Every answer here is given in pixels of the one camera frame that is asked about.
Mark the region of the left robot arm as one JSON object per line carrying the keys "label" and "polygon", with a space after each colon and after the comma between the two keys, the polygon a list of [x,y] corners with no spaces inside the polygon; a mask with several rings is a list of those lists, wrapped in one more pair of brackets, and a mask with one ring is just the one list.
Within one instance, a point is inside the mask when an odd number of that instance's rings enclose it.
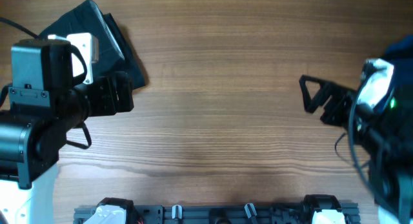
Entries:
{"label": "left robot arm", "polygon": [[89,85],[73,75],[81,55],[68,41],[25,39],[11,50],[13,81],[1,92],[1,222],[52,223],[59,150],[67,132],[85,129],[90,117],[133,109],[132,80],[125,72]]}

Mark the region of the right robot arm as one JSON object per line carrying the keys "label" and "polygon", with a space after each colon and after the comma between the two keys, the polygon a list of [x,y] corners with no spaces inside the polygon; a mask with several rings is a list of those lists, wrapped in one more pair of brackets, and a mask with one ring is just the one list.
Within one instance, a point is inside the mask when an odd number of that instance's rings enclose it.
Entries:
{"label": "right robot arm", "polygon": [[302,75],[304,109],[324,109],[322,123],[346,130],[352,165],[381,209],[381,220],[412,223],[412,83],[396,79],[398,66],[367,59],[353,90]]}

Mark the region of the black shorts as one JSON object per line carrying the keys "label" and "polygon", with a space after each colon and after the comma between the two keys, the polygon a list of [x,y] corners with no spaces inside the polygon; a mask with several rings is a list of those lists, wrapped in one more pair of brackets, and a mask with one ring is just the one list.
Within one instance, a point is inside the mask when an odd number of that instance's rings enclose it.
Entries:
{"label": "black shorts", "polygon": [[139,63],[134,57],[134,50],[112,14],[103,14],[93,0],[86,0],[65,13],[39,36],[46,38],[55,34],[66,37],[80,33],[90,33],[98,40],[99,59],[92,66],[93,76],[108,76],[115,71],[124,71],[132,78],[135,89],[146,85]]}

